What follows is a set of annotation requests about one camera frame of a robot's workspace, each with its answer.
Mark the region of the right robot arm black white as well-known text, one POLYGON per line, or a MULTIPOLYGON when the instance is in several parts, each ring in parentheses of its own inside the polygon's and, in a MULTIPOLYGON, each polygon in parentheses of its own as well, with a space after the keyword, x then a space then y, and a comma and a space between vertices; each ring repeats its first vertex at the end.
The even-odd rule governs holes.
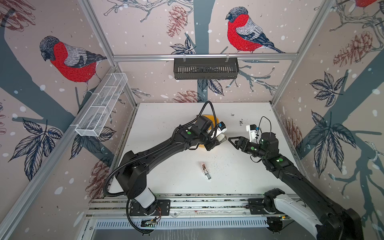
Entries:
POLYGON ((288 197, 282 190, 265 193, 264 206, 269 213, 288 215, 318 240, 362 240, 362 220, 353 209, 345 209, 316 188, 295 165, 279 152, 274 133, 262 133, 259 143, 245 137, 231 137, 229 142, 252 157, 259 157, 276 178, 289 186, 306 206, 288 197))

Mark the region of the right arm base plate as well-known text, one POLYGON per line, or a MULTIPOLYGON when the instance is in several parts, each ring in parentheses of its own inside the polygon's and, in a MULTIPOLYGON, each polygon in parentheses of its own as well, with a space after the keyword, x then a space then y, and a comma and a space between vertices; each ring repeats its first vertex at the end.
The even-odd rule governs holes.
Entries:
POLYGON ((251 215, 269 215, 265 210, 264 199, 248 199, 246 209, 250 211, 251 215))

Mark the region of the yellow plastic tray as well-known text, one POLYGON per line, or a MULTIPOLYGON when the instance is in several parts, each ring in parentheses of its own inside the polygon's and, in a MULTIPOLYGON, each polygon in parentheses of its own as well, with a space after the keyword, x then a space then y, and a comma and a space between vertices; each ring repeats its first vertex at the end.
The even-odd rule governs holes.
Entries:
POLYGON ((217 127, 219 122, 218 119, 213 115, 203 115, 203 120, 206 121, 203 128, 203 132, 207 135, 207 140, 203 143, 205 148, 205 143, 208 140, 212 140, 217 137, 217 127))

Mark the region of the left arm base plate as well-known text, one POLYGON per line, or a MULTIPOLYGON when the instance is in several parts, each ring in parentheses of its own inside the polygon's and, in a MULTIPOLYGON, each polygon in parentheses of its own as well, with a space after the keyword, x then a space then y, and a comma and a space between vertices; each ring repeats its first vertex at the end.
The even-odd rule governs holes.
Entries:
POLYGON ((170 214, 170 200, 155 200, 149 207, 143 208, 136 200, 130 201, 128 206, 130 216, 150 217, 150 216, 168 216, 170 214))

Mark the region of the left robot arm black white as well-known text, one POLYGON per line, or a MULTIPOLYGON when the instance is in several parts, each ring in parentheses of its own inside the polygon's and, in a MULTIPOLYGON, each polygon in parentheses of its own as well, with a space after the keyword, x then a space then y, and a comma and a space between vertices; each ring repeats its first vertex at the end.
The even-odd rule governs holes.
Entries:
POLYGON ((169 139, 149 150, 137 154, 127 152, 115 173, 123 195, 139 203, 145 215, 154 214, 158 200, 147 186, 147 174, 168 158, 193 146, 212 150, 224 140, 226 129, 224 122, 215 124, 208 117, 200 116, 193 123, 177 127, 169 139))

